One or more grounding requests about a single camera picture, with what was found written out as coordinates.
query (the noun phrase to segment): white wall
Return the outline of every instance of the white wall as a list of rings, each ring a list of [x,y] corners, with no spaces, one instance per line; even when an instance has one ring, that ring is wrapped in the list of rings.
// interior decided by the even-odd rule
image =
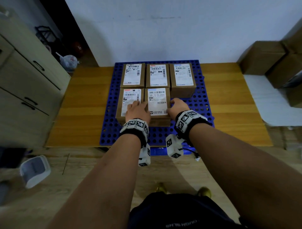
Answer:
[[[254,41],[280,40],[301,0],[66,0],[99,66],[199,59],[236,62]]]
[[[5,8],[12,8],[28,28],[36,34],[35,26],[49,26],[56,36],[62,37],[60,30],[53,22],[39,0],[0,0]]]

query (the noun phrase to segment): wristband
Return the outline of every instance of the wristband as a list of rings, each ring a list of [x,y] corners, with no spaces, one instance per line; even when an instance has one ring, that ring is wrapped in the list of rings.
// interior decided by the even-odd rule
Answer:
[[[119,137],[123,134],[134,134],[138,136],[141,148],[146,147],[149,135],[149,126],[145,121],[139,118],[131,119],[123,125],[120,130]]]
[[[193,145],[189,140],[189,133],[192,127],[197,123],[206,123],[208,125],[211,125],[207,121],[206,117],[193,110],[180,112],[175,119],[174,129],[176,130],[178,137],[186,140],[190,146]]]

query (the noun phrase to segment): cardboard box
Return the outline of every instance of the cardboard box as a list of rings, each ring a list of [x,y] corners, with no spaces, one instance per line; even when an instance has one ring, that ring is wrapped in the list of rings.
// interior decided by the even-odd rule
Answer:
[[[242,74],[264,75],[285,54],[286,50],[279,41],[256,41],[239,66]]]
[[[302,53],[302,27],[290,38],[284,42],[295,51],[295,53]]]
[[[295,87],[302,82],[302,54],[289,53],[269,72],[267,79],[274,88]]]
[[[151,121],[150,127],[169,127],[171,118],[168,115],[166,108],[171,107],[170,103],[170,89],[169,88],[146,88],[145,101],[148,101],[146,110],[150,111]],[[155,112],[162,112],[162,115],[156,115]]]
[[[121,88],[144,88],[146,76],[146,64],[124,64]]]
[[[146,88],[170,88],[169,64],[147,64]]]
[[[171,98],[191,98],[196,89],[192,64],[169,64],[169,68]]]
[[[144,94],[145,94],[145,89],[141,88],[131,88],[131,89],[126,89],[126,88],[121,88],[120,89],[120,95],[118,97],[118,103],[117,103],[117,110],[116,110],[116,115],[115,118],[119,122],[119,124],[124,125],[126,123],[125,120],[125,114],[127,111],[127,105],[132,104],[135,100],[139,100],[140,102],[144,102]]]
[[[287,98],[290,106],[302,108],[302,84],[295,88],[289,89],[287,92]]]

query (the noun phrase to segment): blue plastic pallet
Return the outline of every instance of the blue plastic pallet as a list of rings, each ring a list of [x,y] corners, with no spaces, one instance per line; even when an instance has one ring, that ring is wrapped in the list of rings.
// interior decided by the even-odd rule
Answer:
[[[122,78],[123,66],[124,64],[133,63],[154,63],[154,64],[166,64],[166,63],[191,63],[193,68],[193,73],[196,82],[196,90],[191,98],[182,98],[182,100],[188,104],[189,108],[197,111],[198,113],[205,116],[208,121],[214,127],[214,117],[210,109],[210,104],[207,97],[206,87],[204,85],[204,76],[200,68],[198,60],[178,60],[178,61],[147,61],[147,62],[123,62],[115,63],[114,71],[112,75],[110,91],[108,95],[105,118],[103,122],[103,128],[101,133],[100,145],[101,146],[111,146],[118,138],[120,129],[122,126],[118,123],[115,118],[118,97],[120,93],[120,80]],[[175,122],[171,121],[170,127],[150,127],[150,134],[148,137],[148,144],[151,146],[151,155],[167,155],[167,150],[165,148],[165,139],[169,134],[176,134],[174,130]],[[183,147],[195,150],[188,144],[183,143]],[[190,151],[184,150],[184,154],[191,154]]]

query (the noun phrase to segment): yellow shoe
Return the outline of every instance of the yellow shoe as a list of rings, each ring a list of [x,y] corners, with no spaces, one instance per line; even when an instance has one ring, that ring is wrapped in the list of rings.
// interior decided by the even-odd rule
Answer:
[[[201,187],[201,188],[198,190],[198,192],[197,192],[196,195],[197,195],[197,196],[207,196],[207,197],[209,197],[210,199],[211,199],[211,197],[212,197],[211,190],[208,189],[207,187]]]
[[[166,187],[164,186],[163,183],[159,183],[157,188],[156,188],[156,192],[163,192],[164,194],[167,194],[168,191],[166,189]]]

